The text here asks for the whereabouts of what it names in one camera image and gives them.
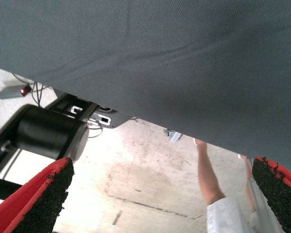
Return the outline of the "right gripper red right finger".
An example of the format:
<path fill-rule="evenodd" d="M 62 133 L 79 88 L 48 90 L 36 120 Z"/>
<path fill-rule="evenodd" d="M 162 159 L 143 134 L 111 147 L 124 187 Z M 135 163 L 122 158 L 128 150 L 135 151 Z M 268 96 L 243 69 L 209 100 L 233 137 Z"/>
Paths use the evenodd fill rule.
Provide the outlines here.
<path fill-rule="evenodd" d="M 291 233 L 291 171 L 266 157 L 256 157 L 252 174 L 283 231 Z"/>

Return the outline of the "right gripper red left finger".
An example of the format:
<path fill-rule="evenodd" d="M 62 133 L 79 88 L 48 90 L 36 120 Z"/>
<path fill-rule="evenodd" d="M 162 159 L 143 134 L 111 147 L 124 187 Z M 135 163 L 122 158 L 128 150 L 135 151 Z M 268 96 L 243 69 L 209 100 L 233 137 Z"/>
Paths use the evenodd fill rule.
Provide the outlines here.
<path fill-rule="evenodd" d="M 74 175 L 69 157 L 36 174 L 0 204 L 0 233 L 50 233 Z"/>

